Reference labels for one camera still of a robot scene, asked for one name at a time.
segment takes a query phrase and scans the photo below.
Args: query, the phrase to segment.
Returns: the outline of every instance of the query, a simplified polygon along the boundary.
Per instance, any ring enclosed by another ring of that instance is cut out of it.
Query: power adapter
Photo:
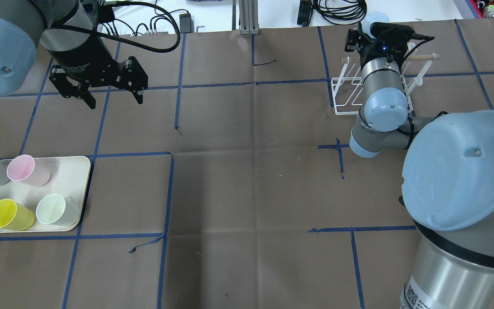
[[[297,25],[302,25],[303,27],[308,27],[310,25],[310,20],[312,19],[312,1],[311,0],[300,0],[300,5],[298,6],[298,17],[296,19]]]
[[[192,23],[192,16],[190,13],[180,14],[178,16],[178,23],[180,24],[180,33],[194,32],[194,23]]]

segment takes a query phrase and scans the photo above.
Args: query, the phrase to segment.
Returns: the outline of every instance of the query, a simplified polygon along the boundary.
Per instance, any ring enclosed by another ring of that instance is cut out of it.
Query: black cable
[[[355,24],[365,18],[367,14],[367,3],[365,0],[342,0],[343,2],[350,3],[349,6],[342,6],[339,8],[329,7],[327,0],[324,0],[323,6],[321,0],[312,0],[312,8],[321,15],[321,17],[327,20],[328,23],[333,25],[345,25],[345,23],[335,23],[330,19],[339,21],[351,21],[347,25]]]
[[[147,26],[145,23],[140,23],[140,24],[137,26],[137,31],[135,31],[136,33],[139,33],[139,28],[140,28],[141,26],[146,27],[146,31],[150,31],[150,30],[148,29],[148,26]]]
[[[135,30],[133,30],[133,27],[131,27],[128,23],[125,23],[123,20],[121,19],[114,19],[115,21],[121,21],[121,23],[125,24],[127,27],[129,27],[129,29],[131,29],[133,35],[135,35]]]
[[[114,21],[114,20],[112,20],[111,24],[112,24],[112,26],[114,26],[115,36],[116,36],[116,37],[119,37],[119,33],[117,32],[117,27],[115,26],[115,21]]]
[[[169,20],[169,18],[167,18],[166,16],[158,16],[155,20],[154,20],[154,31],[155,33],[157,33],[157,27],[155,26],[155,24],[157,23],[158,20],[167,20],[169,23],[171,22]]]
[[[108,26],[108,28],[110,29],[110,35],[115,37],[114,29],[112,29],[111,25],[109,23],[106,23],[106,26]]]
[[[104,25],[104,24],[100,24],[102,25],[104,28],[106,28],[106,31],[108,32],[108,34],[110,34],[110,29],[108,29],[108,26]]]
[[[90,29],[84,29],[84,28],[75,27],[75,26],[59,25],[59,26],[55,26],[53,29],[63,29],[63,30],[76,31],[76,32],[79,32],[79,33],[86,33],[86,34],[96,35],[98,37],[104,37],[106,39],[112,39],[114,41],[118,41],[118,42],[121,42],[121,43],[126,43],[126,44],[129,44],[129,45],[133,45],[135,47],[139,47],[139,48],[145,49],[147,51],[155,52],[155,53],[168,53],[168,52],[174,51],[178,47],[178,45],[180,44],[180,30],[178,29],[178,25],[177,25],[176,21],[173,19],[173,16],[169,12],[167,12],[164,8],[161,8],[160,6],[157,6],[157,5],[151,4],[151,3],[145,3],[145,2],[123,2],[123,1],[115,2],[115,3],[112,3],[112,4],[107,4],[105,6],[108,6],[108,7],[117,7],[117,6],[149,6],[151,8],[157,8],[158,10],[162,11],[166,16],[169,17],[169,22],[172,24],[173,29],[175,30],[176,37],[177,37],[176,42],[173,44],[173,46],[168,47],[168,48],[155,48],[155,47],[150,47],[148,45],[144,45],[144,44],[141,44],[141,43],[137,43],[135,41],[131,41],[129,39],[123,39],[122,37],[113,37],[113,36],[107,35],[105,33],[99,33],[98,31],[94,31],[94,30],[90,30]]]
[[[429,36],[428,39],[425,39],[423,41],[421,41],[420,43],[418,43],[417,45],[415,45],[415,47],[413,47],[413,49],[411,49],[407,55],[405,55],[404,57],[404,61],[407,59],[407,57],[409,57],[414,51],[415,49],[419,48],[421,45],[423,45],[424,43],[428,43],[429,41],[432,41],[433,39],[435,39],[435,37],[433,36]]]

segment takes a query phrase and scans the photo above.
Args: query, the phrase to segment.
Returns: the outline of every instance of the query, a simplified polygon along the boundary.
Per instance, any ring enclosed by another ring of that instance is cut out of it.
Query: gray robot arm
[[[494,296],[494,111],[408,117],[398,65],[374,48],[379,37],[363,43],[357,32],[346,50],[360,52],[365,104],[349,145],[365,158],[408,149],[404,205],[423,236],[401,308],[485,309]]]
[[[150,6],[163,12],[176,31],[172,47],[153,48],[96,32],[98,23],[115,19],[115,6]],[[178,25],[169,12],[150,3],[97,0],[0,0],[0,96],[18,90],[36,58],[41,43],[57,62],[49,80],[66,98],[84,100],[94,109],[90,87],[113,86],[130,91],[139,104],[148,87],[148,76],[135,57],[118,63],[101,37],[122,41],[153,52],[173,51],[180,43]]]

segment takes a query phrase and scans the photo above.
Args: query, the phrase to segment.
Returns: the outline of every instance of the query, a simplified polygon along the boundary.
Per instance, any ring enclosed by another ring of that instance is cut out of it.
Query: white wire rack
[[[414,43],[410,43],[409,49],[412,49],[414,47]],[[436,55],[433,53],[432,55],[421,55],[421,56],[414,56],[417,51],[415,50],[413,52],[413,55],[409,57],[409,61],[404,62],[404,66],[402,67],[401,71],[401,83],[404,86],[404,93],[407,97],[407,104],[408,104],[408,111],[412,112],[413,111],[413,102],[411,101],[411,92],[417,87],[417,86],[422,86],[422,78],[424,77],[424,74],[428,71],[430,66],[435,60],[438,60],[440,57],[439,55]],[[343,69],[341,70],[340,76],[337,78],[331,78],[331,89],[333,90],[333,106],[335,109],[335,114],[337,115],[355,115],[358,113],[358,108],[353,108],[355,109],[354,111],[351,111],[351,107],[355,106],[362,106],[363,102],[359,102],[357,98],[361,94],[363,90],[363,81],[361,77],[361,65],[359,63],[356,63],[350,59],[350,57],[346,58],[347,61],[343,65]],[[406,72],[407,68],[409,67],[410,63],[412,61],[421,61],[421,60],[426,60],[426,63],[424,64],[423,68],[420,70],[417,76],[414,78],[410,78],[409,83],[407,83],[407,80],[404,76],[403,72]],[[351,87],[343,87],[342,89],[344,91],[347,91],[345,96],[348,96],[348,99],[345,100],[345,102],[338,104],[337,103],[337,95],[339,93],[339,90],[341,89],[340,87],[343,86],[345,82],[348,82],[348,84],[351,84]]]

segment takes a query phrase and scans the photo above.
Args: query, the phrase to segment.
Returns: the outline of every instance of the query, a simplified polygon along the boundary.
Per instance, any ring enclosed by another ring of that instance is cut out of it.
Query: white tray
[[[83,210],[87,182],[89,180],[90,160],[87,157],[51,157],[36,158],[41,164],[51,171],[51,179],[41,187],[22,184],[21,182],[8,182],[0,186],[0,200],[11,198],[24,205],[34,213],[37,203],[49,194],[57,193],[63,197],[72,197],[72,203],[79,208],[77,220],[72,225],[43,224],[35,221],[32,227],[26,231],[12,231],[0,229],[0,233],[28,233],[40,231],[69,231],[76,227]],[[11,160],[2,160],[9,164]]]

